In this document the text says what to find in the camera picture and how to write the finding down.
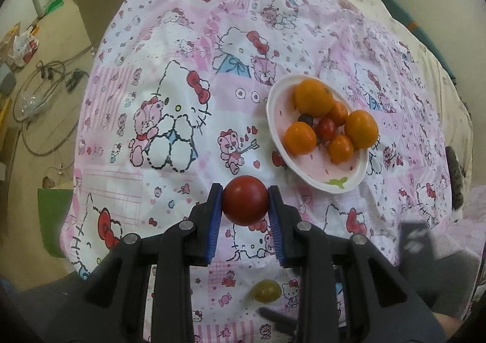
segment hello kitty tablecloth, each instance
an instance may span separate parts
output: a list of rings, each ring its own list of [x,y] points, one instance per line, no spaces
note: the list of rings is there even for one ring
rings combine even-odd
[[[344,195],[306,185],[270,138],[269,90],[296,73],[319,77],[378,122],[366,177]],[[450,219],[444,136],[420,76],[407,46],[345,0],[125,0],[84,97],[62,248],[87,278],[125,234],[159,234],[212,183],[248,174],[278,185],[304,220],[366,235],[396,262],[400,221],[444,230]],[[296,316],[300,280],[279,267],[268,217],[250,227],[223,217],[212,264],[191,270],[195,341],[285,339],[246,297],[264,278],[283,291],[271,307]]]

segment white bowl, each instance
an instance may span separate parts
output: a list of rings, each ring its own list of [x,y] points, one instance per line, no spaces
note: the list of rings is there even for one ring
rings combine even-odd
[[[295,85],[306,78],[311,77],[299,74],[288,75],[272,86],[266,105],[268,127],[272,140],[287,166],[307,184],[332,194],[351,191],[365,177],[368,165],[367,149],[356,150],[349,161],[335,165],[331,163],[323,145],[319,145],[310,154],[295,156],[287,153],[282,144],[287,128],[296,122],[300,116],[300,112],[295,108],[293,102]],[[334,99],[343,103],[348,112],[351,113],[353,109],[349,103],[334,88],[327,86],[332,90]],[[340,127],[338,131],[343,133],[344,126]]]

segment silver bolt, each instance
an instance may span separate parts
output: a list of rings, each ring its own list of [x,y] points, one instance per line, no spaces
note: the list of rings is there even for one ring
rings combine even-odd
[[[300,221],[300,222],[297,224],[297,228],[298,228],[298,230],[300,230],[300,231],[310,231],[310,229],[312,228],[312,225],[310,224],[310,222],[307,222],[307,221]]]
[[[363,235],[353,235],[353,241],[356,244],[359,244],[360,246],[362,246],[363,244],[366,244],[368,239],[366,239],[366,236],[363,236]]]
[[[188,219],[182,221],[179,224],[179,228],[182,229],[183,231],[188,231],[189,229],[192,229],[194,226],[192,221],[189,221]]]
[[[133,244],[133,243],[136,243],[138,239],[139,239],[139,237],[135,233],[129,233],[129,234],[125,235],[125,237],[123,238],[123,241],[126,244]]]

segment red tomato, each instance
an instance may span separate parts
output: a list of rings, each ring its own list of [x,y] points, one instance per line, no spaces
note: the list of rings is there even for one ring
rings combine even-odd
[[[322,142],[330,142],[336,136],[336,124],[330,118],[322,118],[315,127]]]
[[[232,223],[254,225],[268,211],[267,187],[253,176],[236,177],[224,189],[221,205],[224,215]]]

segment cream bed sheet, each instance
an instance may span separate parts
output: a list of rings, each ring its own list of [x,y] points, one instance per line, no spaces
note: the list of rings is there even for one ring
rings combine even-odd
[[[379,22],[408,45],[414,60],[422,70],[423,83],[429,92],[435,95],[435,107],[442,123],[446,145],[452,146],[459,164],[466,173],[463,190],[466,201],[471,189],[472,122],[449,75],[427,47],[418,41],[405,26],[390,16],[381,0],[348,1],[358,7],[366,17]]]

